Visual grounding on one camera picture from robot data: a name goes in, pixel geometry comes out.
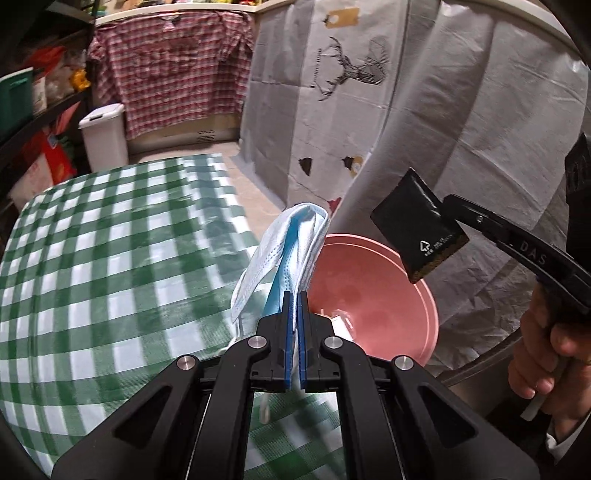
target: metal bolt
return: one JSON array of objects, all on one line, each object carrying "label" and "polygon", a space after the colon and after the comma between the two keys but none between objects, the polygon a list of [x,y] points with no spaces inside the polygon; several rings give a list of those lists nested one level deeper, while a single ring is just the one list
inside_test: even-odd
[{"label": "metal bolt", "polygon": [[343,346],[343,341],[339,337],[326,337],[324,344],[330,349],[337,349]]},{"label": "metal bolt", "polygon": [[191,370],[196,364],[195,358],[191,355],[182,356],[177,360],[177,367],[181,370]]},{"label": "metal bolt", "polygon": [[267,339],[260,335],[255,335],[254,337],[250,337],[248,339],[248,346],[252,348],[263,348],[267,344]]},{"label": "metal bolt", "polygon": [[394,361],[394,365],[396,365],[400,370],[410,370],[414,366],[414,362],[409,356],[399,356]]}]

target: trash can lid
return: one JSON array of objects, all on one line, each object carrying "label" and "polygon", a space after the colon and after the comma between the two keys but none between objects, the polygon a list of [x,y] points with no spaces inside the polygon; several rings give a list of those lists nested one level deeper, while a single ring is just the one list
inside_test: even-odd
[{"label": "trash can lid", "polygon": [[82,120],[80,120],[78,127],[92,127],[107,120],[111,120],[116,116],[121,115],[124,111],[125,106],[123,105],[123,103],[113,103],[112,105],[102,106],[100,108],[97,108],[96,110],[91,111],[91,113],[89,113]]}]

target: tile floor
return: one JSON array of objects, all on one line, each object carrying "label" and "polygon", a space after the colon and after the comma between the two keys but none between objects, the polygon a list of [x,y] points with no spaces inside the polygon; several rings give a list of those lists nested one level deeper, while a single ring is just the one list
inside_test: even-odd
[{"label": "tile floor", "polygon": [[281,211],[234,165],[230,157],[233,157],[238,152],[239,147],[237,142],[188,145],[133,155],[130,157],[129,162],[138,163],[200,153],[221,153],[224,163],[228,168],[232,184],[238,192],[238,201],[246,210],[246,218],[252,233],[260,240],[267,227]]}]

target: white trash can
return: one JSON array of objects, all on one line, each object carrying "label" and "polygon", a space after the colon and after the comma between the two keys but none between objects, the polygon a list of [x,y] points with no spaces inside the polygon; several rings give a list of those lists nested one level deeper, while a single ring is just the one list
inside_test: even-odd
[{"label": "white trash can", "polygon": [[92,171],[106,171],[129,164],[121,103],[106,105],[86,115],[82,130],[88,163]]}]

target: red plaid shirt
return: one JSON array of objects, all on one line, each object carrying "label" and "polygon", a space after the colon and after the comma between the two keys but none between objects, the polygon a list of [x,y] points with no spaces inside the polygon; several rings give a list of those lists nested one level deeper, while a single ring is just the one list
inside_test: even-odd
[{"label": "red plaid shirt", "polygon": [[217,113],[240,113],[253,49],[252,18],[195,11],[131,18],[96,29],[103,104],[125,105],[127,138]]}]

